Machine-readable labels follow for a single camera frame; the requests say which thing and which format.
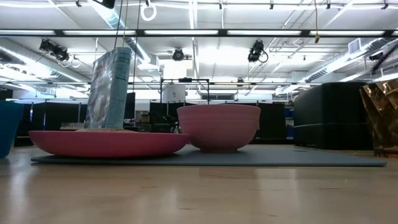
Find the ceiling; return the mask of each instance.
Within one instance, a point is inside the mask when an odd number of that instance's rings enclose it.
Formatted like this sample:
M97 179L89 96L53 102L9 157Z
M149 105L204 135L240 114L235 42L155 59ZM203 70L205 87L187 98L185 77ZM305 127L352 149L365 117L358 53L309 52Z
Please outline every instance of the ceiling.
M90 2L80 1L83 7L74 6L74 0L18 0L0 1L0 29L109 29L107 23L93 9ZM144 21L139 16L140 1L130 0L126 26L129 29L314 29L316 13L312 0L274 1L274 10L269 10L270 1L223 0L223 10L219 9L219 0L198 0L195 21L190 22L189 0L152 0L157 5L157 15L152 21ZM388 1L389 7L382 10L384 1L377 0L331 0L331 9L326 9L327 0L318 0L324 5L318 8L319 29L396 29L398 27L398 1ZM293 10L295 6L309 10ZM123 6L121 18L126 16ZM40 37L10 37L13 42L42 55ZM249 49L255 40L261 39L269 53L268 63L257 67L259 63L248 63ZM79 74L91 77L93 61L114 48L114 38L99 38L98 49L94 38L50 38L54 43L66 47L71 55L80 59L78 68L69 66ZM353 38L321 37L318 44L314 39L293 38L255 38L255 37L196 37L198 46L198 77L210 78L218 82L236 81L238 77L246 81L263 82L266 78L280 78L291 82L297 72L305 73L319 67L328 59L345 51ZM142 37L138 38L142 48L159 56L160 63L167 63L170 52L182 48L185 54L193 54L193 42L190 37ZM117 46L122 46L118 39ZM345 76L363 69L363 61L337 70ZM152 76L159 78L158 72L146 72L131 69L131 76ZM188 76L193 76L192 69ZM337 81L341 74L329 74L325 82Z

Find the ceiling light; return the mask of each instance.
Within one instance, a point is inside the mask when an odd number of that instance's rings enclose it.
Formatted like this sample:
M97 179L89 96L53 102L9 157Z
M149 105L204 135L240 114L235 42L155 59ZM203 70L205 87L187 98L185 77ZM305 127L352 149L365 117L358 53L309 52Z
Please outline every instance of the ceiling light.
M55 35L53 30L0 30L0 35Z
M319 35L383 35L383 30L320 30ZM310 35L315 35L316 31L311 31Z
M383 75L382 77L377 78L377 79L375 79L373 81L374 82L388 81L388 80L392 80L392 79L395 79L395 78L398 78L398 73L393 73L393 74L390 74L390 75Z
M217 35L218 30L145 30L145 35Z
M65 30L65 35L135 35L135 30Z
M11 86L11 87L14 87L14 88L20 88L20 89L23 89L23 90L29 90L29 91L34 91L35 90L33 87L28 86L28 85L24 85L24 84L14 85L14 84L7 83L5 85L6 86Z
M223 83L214 83L214 85L251 85L251 83L223 82Z
M228 35L300 35L300 30L228 30Z
M354 80L360 76L361 76L360 74L350 75L350 76L340 80L339 82L348 82L348 81Z

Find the ceiling pipe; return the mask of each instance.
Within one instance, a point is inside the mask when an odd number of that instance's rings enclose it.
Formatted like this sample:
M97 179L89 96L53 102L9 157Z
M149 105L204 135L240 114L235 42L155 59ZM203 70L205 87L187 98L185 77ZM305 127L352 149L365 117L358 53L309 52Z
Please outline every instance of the ceiling pipe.
M305 78L303 78L301 81L305 82L312 82L316 80L317 78L320 78L324 75L327 75L331 72L334 72L340 68L343 68L344 66L347 66L348 64L354 62L355 59L360 58L360 57L366 57L369 54L374 53L377 50L380 50L382 47L385 45L391 43L395 39L393 38L378 38L378 39L360 39L361 44L364 45L364 47L361 49L361 55L357 57L353 57L348 50L345 50L344 52L338 54L337 56L327 60L323 65L320 65L317 68L312 69L309 71Z
M301 1L299 2L298 6L301 6L301 5L303 4L303 2L304 2L304 0L301 0ZM287 18L287 20L286 20L286 21L284 22L284 24L282 25L282 29L285 29L286 25L290 22L290 20L293 18L293 16L294 16L295 13L296 13L296 10L294 10L294 11L290 14L290 16ZM267 47L264 49L264 51L266 51L266 50L271 46L271 44L274 43L275 40L276 40L276 37L274 37L274 38L268 43L268 45L267 45ZM249 80L250 80L250 75L251 75L251 73L253 72L254 68L257 69L258 66L260 66L260 64L261 64L261 63L256 62L256 65L254 65L253 67L250 68L249 72L244 76L243 80L247 77L247 78L248 78L248 81L249 81ZM247 96L248 94L250 94L250 93L251 93L253 90L255 90L257 87L258 87L258 86L254 86L253 88L251 88L250 91L247 92L247 93L245 94L245 96Z
M398 54L391 55L389 58L384 61L381 66L384 71L389 71L389 70L395 70L398 64ZM348 82L352 80L360 80L360 77L364 75L376 75L376 73L373 72L373 68L365 68L362 72L358 72L357 74L348 76L342 80L339 80L339 82Z
M58 63L53 62L37 53L27 50L18 44L6 39L0 38L0 52L4 52L7 55L19 58L26 65L30 67L38 67L37 70L42 70L45 73L51 74L52 76L67 77L75 82L89 82L90 80L68 68L60 66Z
M333 18L331 18L326 25L323 26L323 29L326 29L332 22L334 22L336 19L338 19L345 11L347 11L354 3L356 0L351 0L349 3L347 3ZM305 41L300 47L297 47L297 49L290 54L289 58L293 57L297 52L299 52L301 49L303 49L311 40Z
M80 3L83 7L85 6L92 6L92 2L81 2ZM131 2L128 6L138 6L139 3L137 1ZM171 7L176 9L188 9L186 2L181 1L156 1L152 3L153 6L157 7ZM270 9L271 3L239 3L239 2L232 2L229 3L231 8L238 8L238 9ZM284 3L274 3L273 10L275 11L291 11L291 10L314 10L313 6L298 6L297 4L284 4ZM331 3L330 8L332 9L342 9L345 5L340 3ZM367 9L381 9L385 5L383 3L359 3L355 4L350 10L367 10ZM19 3L0 3L0 7L14 7L14 8L26 8L26 9L48 9L48 8L61 8L61 7L76 7L75 3L60 3L56 5L50 4L19 4ZM320 9L326 9L326 5L318 4ZM219 10L219 3L215 2L202 2L199 3L198 9L212 9L212 10ZM388 9L398 9L398 4L396 3L389 3Z
M116 8L108 9L108 8L105 8L105 7L97 4L97 3L93 3L92 6L93 6L93 9L101 16L101 18L110 26L110 28L118 29L118 24L119 24L120 33L123 33L124 29L128 29L127 26L125 26L125 23L122 20L120 20L119 14L116 11ZM133 53L137 54L137 58L141 63L150 63L151 59L150 59L149 55L137 43L135 38L125 37L123 40L131 48Z

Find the table surface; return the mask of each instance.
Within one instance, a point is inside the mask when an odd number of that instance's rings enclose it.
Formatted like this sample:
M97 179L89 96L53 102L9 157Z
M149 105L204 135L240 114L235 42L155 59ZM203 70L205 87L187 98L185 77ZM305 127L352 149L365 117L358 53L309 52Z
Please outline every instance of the table surface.
M398 220L397 159L388 159L386 167L31 164L32 156L43 155L37 148L21 147L0 160L1 224Z

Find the ceiling beam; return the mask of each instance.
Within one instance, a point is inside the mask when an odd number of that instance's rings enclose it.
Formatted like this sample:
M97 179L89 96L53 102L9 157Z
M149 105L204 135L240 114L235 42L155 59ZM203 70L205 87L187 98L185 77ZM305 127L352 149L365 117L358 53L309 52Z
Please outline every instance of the ceiling beam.
M398 30L318 30L322 38L398 37ZM0 37L301 37L314 38L309 29L0 29Z

